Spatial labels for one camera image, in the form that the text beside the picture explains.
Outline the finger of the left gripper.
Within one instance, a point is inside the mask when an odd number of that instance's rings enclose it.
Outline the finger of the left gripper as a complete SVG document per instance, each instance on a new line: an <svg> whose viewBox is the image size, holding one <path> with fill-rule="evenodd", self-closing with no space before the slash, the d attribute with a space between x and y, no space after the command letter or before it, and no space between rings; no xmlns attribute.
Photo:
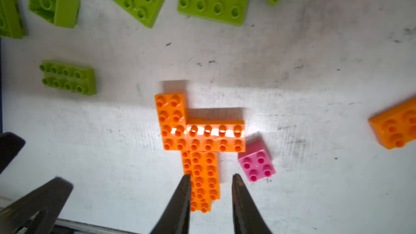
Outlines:
<svg viewBox="0 0 416 234"><path fill-rule="evenodd" d="M0 141L0 173L2 173L18 155L26 141L11 132L2 133Z"/></svg>
<svg viewBox="0 0 416 234"><path fill-rule="evenodd" d="M49 234L74 186L56 177L1 210L1 233L13 234L31 221L28 234Z"/></svg>

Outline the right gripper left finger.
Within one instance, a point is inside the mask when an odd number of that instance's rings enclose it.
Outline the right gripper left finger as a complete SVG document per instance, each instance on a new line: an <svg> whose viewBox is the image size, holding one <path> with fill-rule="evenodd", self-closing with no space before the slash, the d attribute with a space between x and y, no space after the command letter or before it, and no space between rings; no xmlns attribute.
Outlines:
<svg viewBox="0 0 416 234"><path fill-rule="evenodd" d="M151 234L188 234L191 194L191 177L185 174Z"/></svg>

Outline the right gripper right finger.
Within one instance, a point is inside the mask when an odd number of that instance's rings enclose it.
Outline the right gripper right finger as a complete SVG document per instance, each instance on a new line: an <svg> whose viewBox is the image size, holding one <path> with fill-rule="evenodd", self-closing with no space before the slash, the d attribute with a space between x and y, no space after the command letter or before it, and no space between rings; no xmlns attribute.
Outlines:
<svg viewBox="0 0 416 234"><path fill-rule="evenodd" d="M232 178L232 211L235 234L272 234L239 174Z"/></svg>

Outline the orange brick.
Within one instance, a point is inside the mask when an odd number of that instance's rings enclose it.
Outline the orange brick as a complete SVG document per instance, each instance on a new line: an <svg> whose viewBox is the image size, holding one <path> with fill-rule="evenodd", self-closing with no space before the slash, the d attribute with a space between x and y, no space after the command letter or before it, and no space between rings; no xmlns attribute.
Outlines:
<svg viewBox="0 0 416 234"><path fill-rule="evenodd" d="M211 201L208 199L197 199L191 198L190 204L191 212L200 211L202 213L207 213L211 211Z"/></svg>
<svg viewBox="0 0 416 234"><path fill-rule="evenodd" d="M243 120L210 121L189 118L186 130L190 151L236 153L246 151Z"/></svg>
<svg viewBox="0 0 416 234"><path fill-rule="evenodd" d="M391 150L416 139L416 99L412 98L368 120L378 142Z"/></svg>
<svg viewBox="0 0 416 234"><path fill-rule="evenodd" d="M167 151L188 151L187 105L184 93L155 95L163 148Z"/></svg>
<svg viewBox="0 0 416 234"><path fill-rule="evenodd" d="M195 202L220 199L219 169L216 152L181 151L184 174L191 176Z"/></svg>

